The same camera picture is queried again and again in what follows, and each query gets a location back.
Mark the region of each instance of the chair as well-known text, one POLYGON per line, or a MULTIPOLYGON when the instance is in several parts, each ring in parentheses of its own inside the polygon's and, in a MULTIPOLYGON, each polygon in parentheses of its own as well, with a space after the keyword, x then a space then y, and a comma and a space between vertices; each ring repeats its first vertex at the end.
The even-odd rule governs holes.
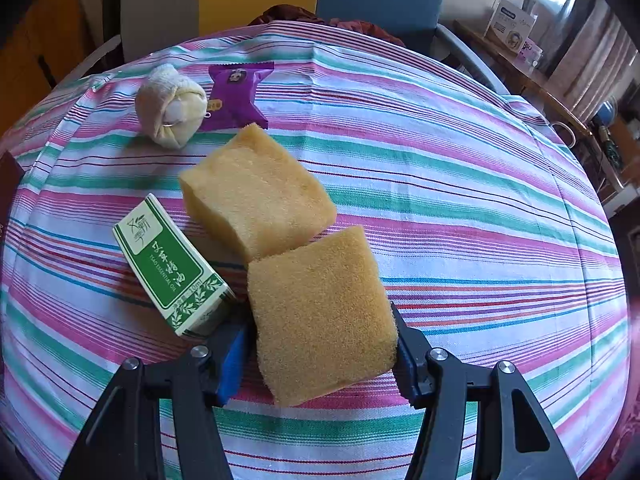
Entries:
POLYGON ((476 54, 438 23, 442 0, 318 0, 316 14, 325 19, 364 20, 400 38, 411 50, 430 54, 434 37, 462 63, 476 81, 500 95, 509 91, 476 54))
MULTIPOLYGON (((197 0, 102 0, 104 45, 61 82, 82 77, 101 58, 113 68, 198 35, 197 0)), ((500 95, 508 90, 466 44, 438 23, 442 0, 318 0, 324 18, 365 20, 428 56, 434 37, 441 41, 474 79, 500 95)))

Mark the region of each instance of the brown cloth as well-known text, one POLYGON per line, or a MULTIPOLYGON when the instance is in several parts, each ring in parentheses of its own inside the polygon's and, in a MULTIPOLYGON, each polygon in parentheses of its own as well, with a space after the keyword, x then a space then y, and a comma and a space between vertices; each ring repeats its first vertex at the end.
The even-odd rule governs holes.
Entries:
POLYGON ((263 23, 273 22, 274 20, 319 23, 320 25, 346 28, 347 30, 354 30, 355 32, 364 34, 365 36, 371 36, 372 38, 378 38, 379 40, 385 40, 389 43, 404 46, 404 43, 398 38, 392 36, 384 28, 374 25, 373 23, 363 22, 361 20, 343 22, 340 18, 332 18, 331 20, 326 21, 322 18, 318 18, 309 10, 287 4, 276 5, 265 10, 261 16, 255 18, 251 23, 249 23, 249 25, 262 25, 263 23))

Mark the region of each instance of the screw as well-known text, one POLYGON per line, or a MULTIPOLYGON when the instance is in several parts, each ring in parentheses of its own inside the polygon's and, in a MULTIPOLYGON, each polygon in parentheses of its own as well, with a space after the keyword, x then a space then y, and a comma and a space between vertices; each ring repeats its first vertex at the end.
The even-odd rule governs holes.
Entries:
POLYGON ((449 357, 449 354, 447 354, 447 351, 444 348, 434 348, 429 352, 429 357, 434 361, 444 361, 449 357))
POLYGON ((516 367, 511 361, 500 361, 498 363, 498 368, 500 368, 501 372, 506 374, 513 374, 514 371, 516 371, 516 367))
POLYGON ((128 357, 124 359, 124 361, 122 362, 122 367, 125 370, 135 370, 139 366, 140 366, 140 359, 138 359, 137 357, 128 357))
POLYGON ((196 359, 209 355, 209 349, 204 345, 194 346, 191 349, 191 356, 196 359))

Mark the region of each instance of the curtain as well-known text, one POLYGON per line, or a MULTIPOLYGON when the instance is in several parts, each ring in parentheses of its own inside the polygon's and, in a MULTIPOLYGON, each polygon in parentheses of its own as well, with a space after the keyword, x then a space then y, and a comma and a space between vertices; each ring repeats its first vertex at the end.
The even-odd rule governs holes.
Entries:
POLYGON ((538 70, 551 76, 574 42, 595 7, 596 0, 566 0, 554 22, 544 32, 538 46, 543 57, 538 70))
POLYGON ((589 121, 638 53, 604 0, 593 11, 552 73, 546 90, 583 123, 589 121))

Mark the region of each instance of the white cloth bundle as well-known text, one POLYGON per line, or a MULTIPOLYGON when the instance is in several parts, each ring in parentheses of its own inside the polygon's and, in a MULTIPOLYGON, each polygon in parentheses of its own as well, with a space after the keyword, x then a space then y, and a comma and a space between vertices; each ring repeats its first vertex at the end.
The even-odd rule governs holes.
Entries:
POLYGON ((207 95, 170 64, 156 67, 136 95, 142 132, 165 148, 181 148, 200 127, 207 95))

